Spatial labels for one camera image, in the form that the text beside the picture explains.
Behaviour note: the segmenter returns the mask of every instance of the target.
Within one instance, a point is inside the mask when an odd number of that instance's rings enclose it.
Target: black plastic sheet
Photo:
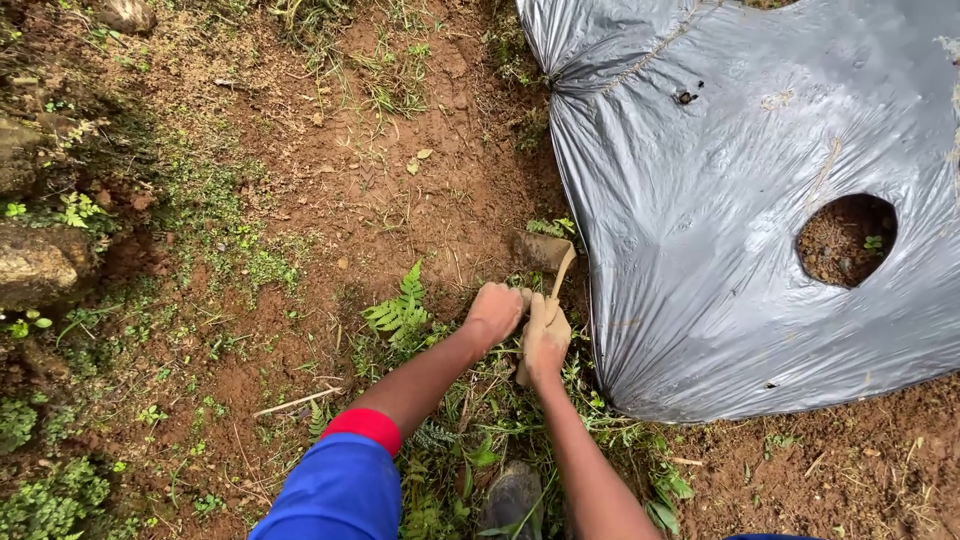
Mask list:
[[[517,6],[614,408],[742,418],[960,369],[960,1]],[[893,204],[899,233],[847,289],[811,279],[795,245],[854,193]]]

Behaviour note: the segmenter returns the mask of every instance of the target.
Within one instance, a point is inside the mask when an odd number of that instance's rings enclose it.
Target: red cuff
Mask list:
[[[386,414],[371,408],[352,408],[326,425],[321,439],[333,433],[355,433],[379,444],[390,455],[400,451],[400,429]]]

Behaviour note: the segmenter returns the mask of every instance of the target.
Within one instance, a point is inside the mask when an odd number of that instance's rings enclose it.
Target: dirty hand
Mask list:
[[[559,303],[535,294],[530,304],[530,322],[523,328],[523,361],[535,387],[543,380],[560,380],[564,368],[570,325]]]
[[[485,283],[470,306],[464,328],[479,329],[486,348],[490,349],[514,331],[532,296],[530,289],[521,291],[504,283]]]

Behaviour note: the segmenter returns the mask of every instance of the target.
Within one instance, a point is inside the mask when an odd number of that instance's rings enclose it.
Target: person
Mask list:
[[[396,540],[401,498],[393,457],[400,444],[457,378],[516,329],[527,306],[524,362],[553,444],[573,537],[660,540],[660,531],[601,454],[566,395],[561,370],[570,325],[564,312],[555,300],[502,283],[481,287],[460,329],[387,374],[330,422],[291,471],[250,540]],[[479,530],[524,523],[540,490],[528,466],[511,462],[489,489]],[[535,538],[532,526],[527,520],[517,537]],[[740,538],[750,536],[777,537]]]

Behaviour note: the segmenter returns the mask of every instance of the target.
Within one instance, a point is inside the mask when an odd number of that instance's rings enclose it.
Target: hole in plastic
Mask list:
[[[800,0],[743,0],[743,3],[750,8],[758,10],[778,10],[790,4],[796,4]]]
[[[897,241],[897,211],[866,193],[817,210],[797,236],[797,253],[814,280],[856,287],[877,270]]]

